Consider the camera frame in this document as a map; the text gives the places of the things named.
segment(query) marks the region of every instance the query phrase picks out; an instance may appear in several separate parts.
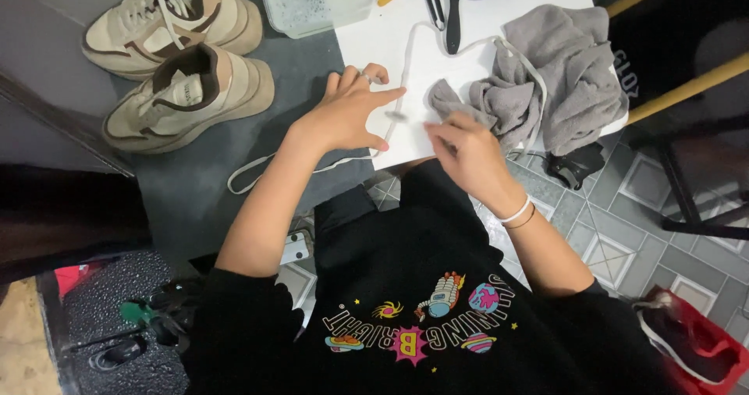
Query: white wristband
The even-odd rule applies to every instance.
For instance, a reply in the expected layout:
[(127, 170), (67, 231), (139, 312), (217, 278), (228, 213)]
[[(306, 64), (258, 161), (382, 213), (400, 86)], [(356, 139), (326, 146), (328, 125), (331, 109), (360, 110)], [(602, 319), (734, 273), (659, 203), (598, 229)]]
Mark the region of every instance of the white wristband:
[(502, 223), (502, 224), (504, 224), (506, 222), (510, 222), (512, 219), (517, 219), (517, 218), (519, 218), (520, 215), (523, 214), (523, 212), (525, 212), (525, 210), (528, 208), (528, 205), (530, 205), (530, 196), (528, 194), (526, 194), (526, 196), (525, 196), (525, 203), (523, 204), (523, 207), (520, 208), (520, 210), (515, 215), (513, 215), (513, 216), (511, 216), (510, 218), (507, 218), (507, 219), (500, 219), (500, 218), (497, 218), (497, 219), (499, 219), (500, 223)]

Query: astronaut graphic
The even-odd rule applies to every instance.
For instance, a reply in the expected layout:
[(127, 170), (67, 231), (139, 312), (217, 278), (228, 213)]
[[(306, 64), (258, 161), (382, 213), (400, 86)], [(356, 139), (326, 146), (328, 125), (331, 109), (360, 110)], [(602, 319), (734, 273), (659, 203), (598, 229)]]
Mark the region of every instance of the astronaut graphic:
[(433, 318), (441, 318), (446, 315), (458, 302), (458, 294), (460, 294), (460, 289), (463, 288), (464, 281), (465, 275), (445, 272), (445, 276), (437, 280), (435, 292), (429, 296), (429, 300), (422, 301), (417, 305), (414, 314), (419, 318), (419, 322), (424, 322), (426, 317), (424, 308), (427, 306), (429, 307), (427, 311)]

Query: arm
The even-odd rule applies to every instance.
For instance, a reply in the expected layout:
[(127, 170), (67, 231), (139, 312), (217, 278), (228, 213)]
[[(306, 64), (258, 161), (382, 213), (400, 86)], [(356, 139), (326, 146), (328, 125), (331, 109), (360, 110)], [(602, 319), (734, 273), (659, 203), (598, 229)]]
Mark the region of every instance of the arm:
[[(510, 218), (526, 200), (510, 175), (499, 142), (468, 115), (454, 112), (442, 124), (425, 125), (445, 172), (498, 218)], [(449, 151), (444, 142), (454, 151)], [(529, 206), (504, 224), (534, 292), (551, 297), (576, 294), (593, 284), (593, 275), (543, 215)]]
[[(388, 83), (387, 70), (377, 64), (364, 69), (369, 77)], [(216, 267), (245, 276), (276, 274), (296, 205), (322, 156), (333, 149), (388, 149), (387, 142), (366, 130), (369, 114), (405, 93), (404, 88), (370, 92), (369, 82), (353, 66), (328, 77), (325, 96), (296, 121), (255, 189), (231, 224)]]

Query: bracelet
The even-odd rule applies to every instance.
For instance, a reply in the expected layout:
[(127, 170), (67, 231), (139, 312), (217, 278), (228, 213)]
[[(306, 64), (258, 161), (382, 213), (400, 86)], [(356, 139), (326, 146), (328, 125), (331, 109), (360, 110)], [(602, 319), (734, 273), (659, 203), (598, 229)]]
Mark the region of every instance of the bracelet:
[(510, 218), (507, 218), (507, 219), (500, 219), (500, 218), (497, 218), (497, 219), (499, 219), (502, 224), (505, 223), (505, 222), (510, 222), (512, 219), (517, 219), (520, 215), (523, 214), (523, 212), (525, 212), (525, 210), (528, 208), (528, 205), (530, 205), (530, 196), (526, 195), (525, 196), (525, 203), (523, 204), (523, 207), (520, 208), (520, 210), (515, 215), (513, 215), (513, 216), (511, 216)]
[(533, 219), (533, 215), (536, 215), (536, 206), (535, 206), (535, 205), (533, 205), (533, 212), (531, 212), (531, 213), (530, 213), (530, 217), (529, 217), (528, 219), (526, 219), (526, 221), (525, 221), (525, 222), (523, 222), (522, 224), (520, 224), (519, 226), (514, 226), (514, 227), (505, 227), (505, 225), (504, 225), (504, 224), (502, 224), (502, 226), (503, 226), (503, 227), (505, 227), (505, 229), (515, 229), (515, 228), (520, 228), (521, 226), (524, 226), (524, 225), (528, 224), (528, 223), (530, 222), (530, 220), (531, 220), (531, 219)]

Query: plastic container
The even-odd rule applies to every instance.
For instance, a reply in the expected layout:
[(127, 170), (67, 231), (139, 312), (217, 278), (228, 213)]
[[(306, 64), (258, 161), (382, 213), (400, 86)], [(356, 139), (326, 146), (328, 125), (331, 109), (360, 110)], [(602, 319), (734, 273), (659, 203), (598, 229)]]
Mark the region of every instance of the plastic container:
[(263, 0), (270, 26), (290, 38), (318, 34), (369, 17), (377, 0)]

